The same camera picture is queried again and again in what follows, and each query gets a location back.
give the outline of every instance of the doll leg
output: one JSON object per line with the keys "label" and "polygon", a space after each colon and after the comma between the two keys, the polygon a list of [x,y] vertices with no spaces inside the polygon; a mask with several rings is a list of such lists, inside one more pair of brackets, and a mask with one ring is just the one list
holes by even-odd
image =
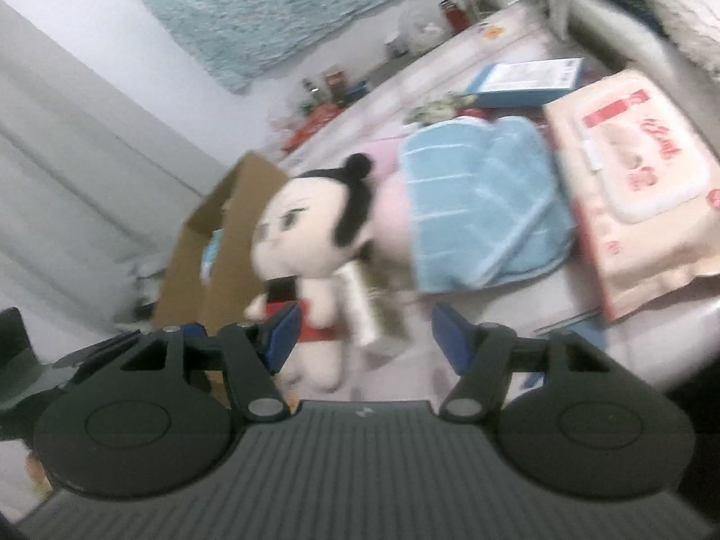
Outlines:
{"label": "doll leg", "polygon": [[320,389],[332,391],[340,385],[343,373],[343,347],[341,341],[314,341],[298,343],[302,374]]}

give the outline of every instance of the gray ribbed surface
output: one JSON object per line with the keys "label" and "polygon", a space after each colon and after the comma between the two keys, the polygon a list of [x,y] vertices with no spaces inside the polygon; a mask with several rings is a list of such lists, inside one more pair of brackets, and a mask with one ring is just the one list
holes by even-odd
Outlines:
{"label": "gray ribbed surface", "polygon": [[30,540],[674,540],[709,529],[668,493],[594,504],[543,491],[480,429],[424,402],[305,402],[252,427],[182,491],[124,503],[60,492],[21,524]]}

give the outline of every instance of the cardboard box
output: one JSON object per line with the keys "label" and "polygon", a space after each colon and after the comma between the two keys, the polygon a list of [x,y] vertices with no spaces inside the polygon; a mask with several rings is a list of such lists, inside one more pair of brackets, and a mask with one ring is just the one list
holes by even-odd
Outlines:
{"label": "cardboard box", "polygon": [[[185,222],[155,307],[153,329],[199,322],[208,335],[244,320],[243,311],[264,289],[253,272],[255,225],[287,175],[257,154],[246,154]],[[226,211],[223,204],[231,198]],[[223,229],[208,285],[200,260],[212,233]]]}

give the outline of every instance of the red bottle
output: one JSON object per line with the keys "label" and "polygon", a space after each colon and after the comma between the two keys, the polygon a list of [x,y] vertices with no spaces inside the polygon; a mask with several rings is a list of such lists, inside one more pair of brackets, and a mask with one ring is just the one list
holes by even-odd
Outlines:
{"label": "red bottle", "polygon": [[440,9],[443,10],[445,18],[452,26],[453,34],[460,34],[470,27],[470,19],[467,17],[465,10],[460,8],[453,0],[440,2]]}

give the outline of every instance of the doll face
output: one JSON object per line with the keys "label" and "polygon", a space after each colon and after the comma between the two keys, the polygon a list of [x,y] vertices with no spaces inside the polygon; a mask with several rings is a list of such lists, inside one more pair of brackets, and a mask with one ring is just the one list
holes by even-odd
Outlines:
{"label": "doll face", "polygon": [[348,200],[345,185],[329,178],[294,178],[265,207],[253,237],[253,267],[263,280],[297,275],[327,278],[359,245],[339,247],[333,233]]}

